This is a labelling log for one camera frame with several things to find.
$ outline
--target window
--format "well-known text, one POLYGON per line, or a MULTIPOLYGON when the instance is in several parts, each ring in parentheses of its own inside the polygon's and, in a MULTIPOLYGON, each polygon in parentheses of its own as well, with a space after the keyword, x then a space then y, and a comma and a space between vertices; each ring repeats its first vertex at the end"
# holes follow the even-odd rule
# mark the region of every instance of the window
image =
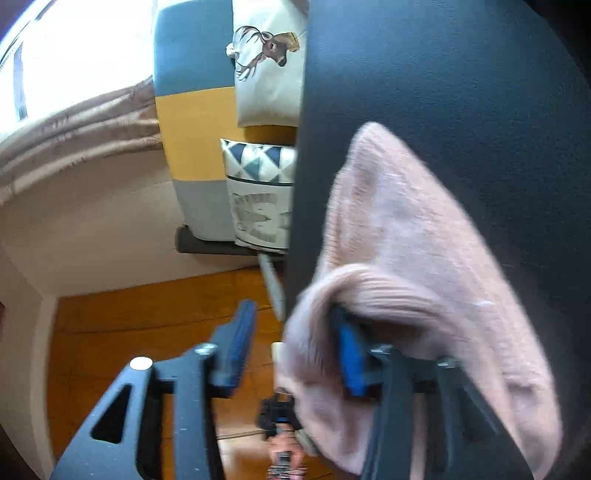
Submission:
POLYGON ((0 137, 150 76, 156 12, 156 0, 49 2, 0 51, 0 137))

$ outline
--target white pillow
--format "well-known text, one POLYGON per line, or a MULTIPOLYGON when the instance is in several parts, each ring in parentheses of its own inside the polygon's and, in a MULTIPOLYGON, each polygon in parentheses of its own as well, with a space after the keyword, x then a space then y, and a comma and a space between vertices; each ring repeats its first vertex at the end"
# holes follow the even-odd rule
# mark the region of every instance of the white pillow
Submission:
POLYGON ((296 149, 221 140, 236 244, 286 253, 296 149))
POLYGON ((239 127, 300 121, 306 17, 290 0, 233 0, 239 127))

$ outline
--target wooden floor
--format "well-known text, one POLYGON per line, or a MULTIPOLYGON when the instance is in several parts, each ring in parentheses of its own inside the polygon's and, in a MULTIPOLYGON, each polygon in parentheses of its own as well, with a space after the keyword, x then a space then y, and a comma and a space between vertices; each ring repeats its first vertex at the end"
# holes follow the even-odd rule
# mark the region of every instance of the wooden floor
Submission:
MULTIPOLYGON (((272 394, 270 346, 279 340, 281 324, 257 268, 60 299, 47 380, 55 457, 129 360, 179 356, 207 340, 245 298, 255 300, 259 308, 248 366, 234 398, 215 400, 214 408, 227 479, 264 480, 269 461, 254 419, 260 399, 272 394)), ((166 398, 164 480, 174 479, 171 405, 166 398)), ((307 463, 309 480, 332 477, 318 459, 307 463)))

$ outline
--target geometric pattern pillow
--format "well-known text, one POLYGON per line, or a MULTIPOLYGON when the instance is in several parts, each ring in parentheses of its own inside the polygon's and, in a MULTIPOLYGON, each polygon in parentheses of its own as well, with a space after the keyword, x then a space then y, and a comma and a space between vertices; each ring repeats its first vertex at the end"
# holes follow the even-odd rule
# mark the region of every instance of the geometric pattern pillow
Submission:
POLYGON ((232 142, 222 139, 226 177, 293 183, 296 173, 296 149, 277 145, 232 142))
POLYGON ((224 139, 221 146, 236 243, 285 253, 296 149, 224 139))

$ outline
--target pink towel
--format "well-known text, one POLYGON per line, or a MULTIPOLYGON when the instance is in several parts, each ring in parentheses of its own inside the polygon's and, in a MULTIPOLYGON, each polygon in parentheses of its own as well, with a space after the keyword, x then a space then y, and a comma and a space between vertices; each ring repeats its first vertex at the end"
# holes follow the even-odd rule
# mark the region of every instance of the pink towel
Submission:
MULTIPOLYGON (((379 338, 406 355, 459 358, 534 477, 544 478, 561 421, 524 309, 462 207, 378 124, 355 135, 336 177, 316 273, 287 323, 276 371, 322 453, 359 474, 373 407, 343 398, 327 322, 332 301, 375 320, 379 338)), ((412 478, 422 478, 425 448, 417 428, 412 478)))

